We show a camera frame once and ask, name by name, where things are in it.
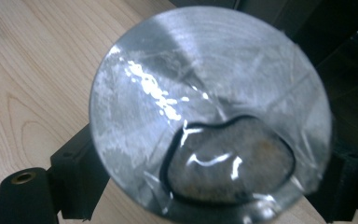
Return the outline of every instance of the clear plastic wrap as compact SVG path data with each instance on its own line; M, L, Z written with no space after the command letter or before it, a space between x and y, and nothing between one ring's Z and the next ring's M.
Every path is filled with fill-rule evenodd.
M306 56L274 32L251 44L112 47L90 124L104 166L134 201L179 222L253 223L317 188L329 106Z

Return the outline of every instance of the wood grain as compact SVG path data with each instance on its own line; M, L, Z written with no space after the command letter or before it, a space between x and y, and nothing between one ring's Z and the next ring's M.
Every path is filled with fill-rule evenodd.
M166 0L0 0L0 182L49 157L88 123L90 86L104 54ZM60 223L82 223L61 220ZM110 181L91 223L170 223ZM323 223L303 199L274 223Z

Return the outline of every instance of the wooden surface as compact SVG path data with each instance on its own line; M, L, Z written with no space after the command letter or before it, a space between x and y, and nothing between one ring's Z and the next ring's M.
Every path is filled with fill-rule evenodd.
M112 44L166 0L0 0L0 182L49 157L88 123L91 81ZM82 223L65 220L61 223ZM110 181L91 223L170 223ZM307 200L274 223L324 223Z

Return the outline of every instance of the circular metal surface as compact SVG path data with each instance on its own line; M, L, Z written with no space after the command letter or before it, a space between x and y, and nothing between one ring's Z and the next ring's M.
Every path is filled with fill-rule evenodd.
M262 120L293 150L294 171L282 171L290 174L287 181L251 194L246 203L177 200L160 178L175 134L189 123L214 125L238 116ZM147 210L185 223L276 217L317 188L330 153L329 106L307 57L264 22L216 7L168 11L124 34L94 79L89 118L94 145L115 182ZM226 142L234 146L233 139Z

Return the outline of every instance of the wooden table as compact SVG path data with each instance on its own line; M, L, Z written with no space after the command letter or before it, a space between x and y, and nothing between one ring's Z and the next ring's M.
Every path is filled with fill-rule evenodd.
M0 182L49 157L84 127L104 54L168 0L0 0ZM61 220L61 223L82 223ZM110 181L91 223L170 223ZM274 223L324 223L306 199Z

